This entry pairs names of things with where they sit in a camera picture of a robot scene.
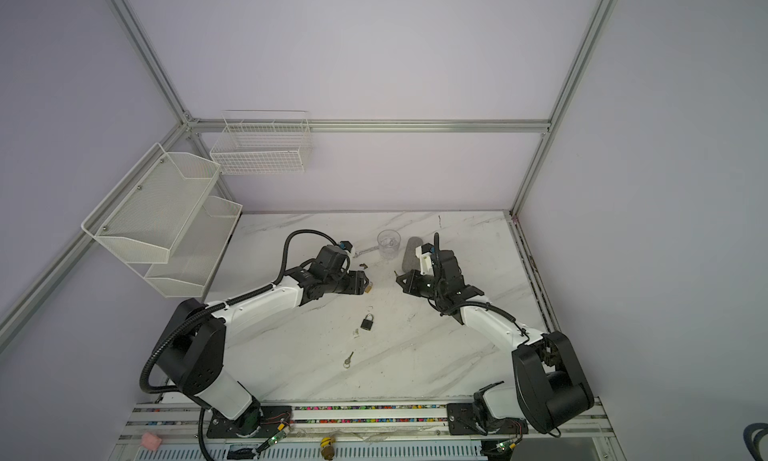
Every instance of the padlock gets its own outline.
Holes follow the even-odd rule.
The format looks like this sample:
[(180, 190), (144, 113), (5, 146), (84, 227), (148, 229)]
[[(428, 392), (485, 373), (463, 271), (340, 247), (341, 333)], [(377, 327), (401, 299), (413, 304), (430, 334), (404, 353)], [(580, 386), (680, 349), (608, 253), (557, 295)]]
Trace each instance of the padlock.
[(360, 324), (360, 327), (366, 331), (370, 331), (373, 327), (373, 315), (372, 314), (366, 314), (366, 317), (363, 318), (362, 324)]

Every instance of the glass cup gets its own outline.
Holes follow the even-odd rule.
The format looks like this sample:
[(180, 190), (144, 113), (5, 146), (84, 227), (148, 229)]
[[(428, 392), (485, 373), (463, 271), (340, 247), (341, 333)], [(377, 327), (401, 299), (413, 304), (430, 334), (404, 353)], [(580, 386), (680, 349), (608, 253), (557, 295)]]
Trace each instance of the glass cup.
[(395, 230), (387, 229), (379, 233), (379, 253), (384, 259), (395, 259), (400, 249), (400, 235)]

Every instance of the white mesh shelf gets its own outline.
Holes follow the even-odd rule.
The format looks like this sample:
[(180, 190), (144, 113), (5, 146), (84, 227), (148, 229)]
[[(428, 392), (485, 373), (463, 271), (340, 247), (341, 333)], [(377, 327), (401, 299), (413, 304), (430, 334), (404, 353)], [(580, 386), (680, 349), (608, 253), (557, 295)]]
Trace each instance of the white mesh shelf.
[(210, 151), (223, 174), (303, 172), (312, 154), (303, 111), (232, 110)]
[(209, 196), (166, 264), (153, 264), (144, 279), (166, 297), (200, 297), (214, 275), (243, 206)]
[(153, 150), (159, 158), (107, 220), (93, 231), (86, 227), (91, 217), (82, 224), (126, 264), (168, 263), (220, 172), (217, 163), (193, 154), (169, 153), (159, 144)]

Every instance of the pink sponge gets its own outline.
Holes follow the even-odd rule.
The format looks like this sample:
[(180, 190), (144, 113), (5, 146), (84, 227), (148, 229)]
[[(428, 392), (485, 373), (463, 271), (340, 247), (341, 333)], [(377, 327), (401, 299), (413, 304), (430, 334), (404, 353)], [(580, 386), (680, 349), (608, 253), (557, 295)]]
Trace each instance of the pink sponge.
[(162, 439), (156, 437), (152, 433), (144, 433), (141, 435), (141, 446), (147, 448), (149, 451), (157, 451), (162, 442)]

